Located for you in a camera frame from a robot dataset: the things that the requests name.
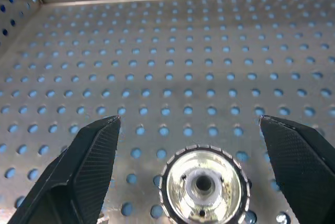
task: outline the knurled edge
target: knurled edge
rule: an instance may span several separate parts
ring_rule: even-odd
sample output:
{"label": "knurled edge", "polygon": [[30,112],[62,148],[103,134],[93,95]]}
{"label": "knurled edge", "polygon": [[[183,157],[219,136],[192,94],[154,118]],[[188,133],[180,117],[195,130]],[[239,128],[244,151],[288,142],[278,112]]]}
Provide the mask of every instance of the knurled edge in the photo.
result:
{"label": "knurled edge", "polygon": [[198,148],[208,148],[208,149],[212,149],[218,152],[221,152],[223,154],[223,156],[225,156],[226,159],[230,159],[233,164],[235,164],[235,166],[239,169],[240,174],[242,175],[244,182],[246,184],[246,189],[247,189],[247,195],[246,195],[246,199],[245,199],[245,206],[243,211],[240,213],[240,217],[238,218],[238,224],[241,224],[244,219],[245,219],[245,215],[247,214],[247,211],[249,210],[249,203],[250,203],[250,185],[249,185],[249,181],[248,178],[245,174],[245,172],[242,170],[242,166],[241,164],[232,157],[231,154],[229,154],[228,152],[222,150],[219,147],[215,147],[212,145],[203,145],[203,144],[195,144],[195,145],[190,145],[186,148],[180,149],[178,151],[176,151],[176,153],[166,162],[166,165],[163,168],[163,171],[160,174],[160,179],[159,179],[159,198],[160,198],[160,202],[162,204],[162,208],[165,212],[165,215],[168,217],[169,221],[172,224],[178,224],[171,216],[170,213],[166,207],[166,205],[164,204],[164,199],[163,199],[163,192],[162,192],[162,182],[163,182],[163,176],[165,175],[166,171],[168,170],[168,166],[171,164],[171,162],[175,159],[175,158],[179,158],[179,156],[181,156],[186,150],[196,150]]}

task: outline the center hole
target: center hole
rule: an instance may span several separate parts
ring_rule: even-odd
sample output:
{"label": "center hole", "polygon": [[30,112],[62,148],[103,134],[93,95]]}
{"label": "center hole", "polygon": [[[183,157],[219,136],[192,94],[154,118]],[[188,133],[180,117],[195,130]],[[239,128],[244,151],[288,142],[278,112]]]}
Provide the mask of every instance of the center hole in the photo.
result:
{"label": "center hole", "polygon": [[195,183],[197,188],[201,191],[208,191],[211,188],[211,179],[208,176],[200,176]]}

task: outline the shiny metal cylinder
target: shiny metal cylinder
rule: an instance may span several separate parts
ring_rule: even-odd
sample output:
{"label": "shiny metal cylinder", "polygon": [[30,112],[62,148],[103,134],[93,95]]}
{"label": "shiny metal cylinder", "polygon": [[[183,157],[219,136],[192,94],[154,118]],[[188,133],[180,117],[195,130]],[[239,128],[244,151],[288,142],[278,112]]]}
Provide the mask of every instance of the shiny metal cylinder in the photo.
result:
{"label": "shiny metal cylinder", "polygon": [[171,223],[242,223],[250,189],[240,164],[220,148],[194,145],[169,159],[160,200]]}

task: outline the perforated metal tray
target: perforated metal tray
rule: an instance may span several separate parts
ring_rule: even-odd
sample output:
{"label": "perforated metal tray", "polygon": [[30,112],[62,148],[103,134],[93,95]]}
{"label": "perforated metal tray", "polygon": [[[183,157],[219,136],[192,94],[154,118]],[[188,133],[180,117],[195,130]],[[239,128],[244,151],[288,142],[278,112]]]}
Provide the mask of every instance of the perforated metal tray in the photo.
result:
{"label": "perforated metal tray", "polygon": [[154,182],[192,144],[240,160],[257,223],[280,212],[298,223],[257,119],[302,122],[335,145],[334,9],[334,0],[42,5],[1,59],[0,220],[81,127],[120,114],[110,223],[167,223]]}

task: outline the hole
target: hole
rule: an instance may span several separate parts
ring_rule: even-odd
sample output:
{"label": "hole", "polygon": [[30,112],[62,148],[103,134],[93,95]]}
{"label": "hole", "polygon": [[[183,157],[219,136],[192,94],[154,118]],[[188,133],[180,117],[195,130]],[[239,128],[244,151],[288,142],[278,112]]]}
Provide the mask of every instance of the hole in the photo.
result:
{"label": "hole", "polygon": [[248,212],[245,215],[245,222],[247,224],[256,224],[257,223],[257,215],[253,211],[248,210]]}
{"label": "hole", "polygon": [[41,106],[37,109],[38,114],[44,114],[47,112],[47,108],[45,106]]}
{"label": "hole", "polygon": [[145,129],[144,129],[144,127],[143,126],[138,126],[137,128],[136,128],[136,134],[137,135],[143,135],[144,133],[145,133]]}
{"label": "hole", "polygon": [[210,106],[210,107],[208,107],[207,108],[207,113],[209,114],[209,115],[215,115],[216,114],[216,108],[214,107],[214,106]]}
{"label": "hole", "polygon": [[50,133],[55,133],[57,131],[57,125],[52,125],[49,127],[49,132]]}
{"label": "hole", "polygon": [[159,205],[153,205],[150,210],[150,215],[154,219],[158,219],[163,214],[163,208]]}
{"label": "hole", "polygon": [[164,137],[166,137],[167,135],[169,135],[169,129],[168,129],[167,126],[161,126],[161,127],[159,128],[158,132],[159,132],[159,134],[160,134],[161,136],[164,136]]}
{"label": "hole", "polygon": [[11,167],[5,172],[6,178],[12,178],[15,175],[15,168]]}
{"label": "hole", "polygon": [[241,161],[241,162],[246,162],[246,161],[248,161],[249,156],[248,156],[248,154],[247,154],[246,152],[238,151],[238,152],[236,153],[236,158],[237,158],[239,161]]}
{"label": "hole", "polygon": [[193,108],[191,106],[186,106],[184,108],[184,114],[190,115],[190,114],[192,114],[192,112],[193,112]]}
{"label": "hole", "polygon": [[202,175],[199,178],[197,178],[195,185],[201,191],[208,191],[211,188],[212,183],[211,179],[208,176]]}
{"label": "hole", "polygon": [[37,169],[32,169],[28,172],[28,179],[32,181],[32,180],[36,179],[37,175],[38,175],[38,170]]}
{"label": "hole", "polygon": [[16,150],[18,154],[24,154],[27,151],[27,146],[25,144],[20,145],[19,148]]}
{"label": "hole", "polygon": [[27,112],[27,106],[22,106],[22,107],[19,108],[19,113],[20,114],[24,114],[26,112]]}
{"label": "hole", "polygon": [[118,115],[123,115],[123,114],[125,114],[126,113],[126,108],[125,107],[119,107],[118,109],[117,109],[117,114]]}
{"label": "hole", "polygon": [[139,110],[140,115],[146,115],[148,113],[148,108],[147,107],[142,107]]}
{"label": "hole", "polygon": [[130,216],[132,212],[132,204],[130,202],[126,202],[121,207],[121,214],[123,216]]}
{"label": "hole", "polygon": [[235,127],[234,128],[234,135],[239,137],[243,135],[243,129],[241,127]]}
{"label": "hole", "polygon": [[154,178],[153,178],[153,184],[156,186],[156,187],[159,187],[159,182],[161,180],[161,175],[156,175]]}
{"label": "hole", "polygon": [[204,217],[204,216],[206,215],[206,212],[205,212],[204,210],[200,210],[200,211],[199,211],[199,215],[200,215],[201,217]]}
{"label": "hole", "polygon": [[256,107],[255,108],[255,114],[257,116],[265,115],[265,110],[262,107]]}
{"label": "hole", "polygon": [[38,130],[37,124],[31,125],[28,127],[28,132],[29,133],[35,133]]}
{"label": "hole", "polygon": [[240,114],[240,108],[238,106],[233,106],[231,109],[230,109],[230,112],[231,114],[233,115],[238,115]]}
{"label": "hole", "polygon": [[193,129],[190,126],[187,126],[187,127],[184,128],[183,134],[186,137],[190,137],[193,134]]}
{"label": "hole", "polygon": [[230,97],[236,97],[236,96],[237,96],[237,91],[236,91],[235,89],[230,89],[230,90],[228,91],[228,95],[229,95]]}
{"label": "hole", "polygon": [[2,114],[9,113],[9,105],[3,106],[1,108],[1,113]]}
{"label": "hole", "polygon": [[7,145],[6,144],[0,144],[0,153],[4,153],[7,149]]}
{"label": "hole", "polygon": [[170,97],[172,94],[172,91],[170,89],[164,89],[163,90],[163,96],[164,97]]}
{"label": "hole", "polygon": [[209,134],[211,137],[215,137],[218,133],[219,133],[218,128],[216,128],[215,126],[210,126],[210,127],[208,128],[208,134]]}
{"label": "hole", "polygon": [[40,149],[38,150],[39,155],[45,155],[49,151],[49,147],[47,145],[42,145]]}
{"label": "hole", "polygon": [[134,148],[130,152],[130,156],[132,156],[134,159],[138,159],[142,154],[141,149],[139,148]]}
{"label": "hole", "polygon": [[134,174],[128,174],[126,177],[126,181],[129,184],[136,184],[137,182],[137,176]]}
{"label": "hole", "polygon": [[164,149],[159,149],[156,155],[158,159],[164,159],[166,157],[166,151]]}
{"label": "hole", "polygon": [[77,133],[79,130],[79,127],[77,125],[72,125],[70,128],[69,128],[69,132],[72,133],[72,134],[75,134]]}

